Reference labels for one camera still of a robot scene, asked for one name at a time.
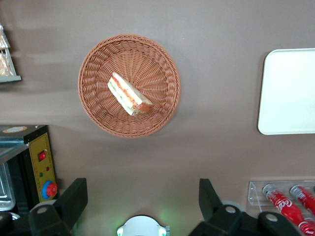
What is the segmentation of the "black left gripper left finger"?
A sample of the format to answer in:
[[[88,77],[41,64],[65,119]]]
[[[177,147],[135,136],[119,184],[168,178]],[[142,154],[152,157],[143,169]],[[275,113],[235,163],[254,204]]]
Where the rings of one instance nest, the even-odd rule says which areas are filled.
[[[53,204],[41,204],[29,213],[31,234],[70,236],[87,203],[87,180],[77,178]]]

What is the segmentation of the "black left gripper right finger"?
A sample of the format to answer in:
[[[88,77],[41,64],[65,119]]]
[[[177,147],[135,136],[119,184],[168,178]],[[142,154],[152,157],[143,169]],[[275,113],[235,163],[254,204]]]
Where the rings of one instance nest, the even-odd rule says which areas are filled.
[[[199,180],[199,207],[204,220],[190,236],[256,235],[256,220],[233,203],[224,204],[209,179]]]

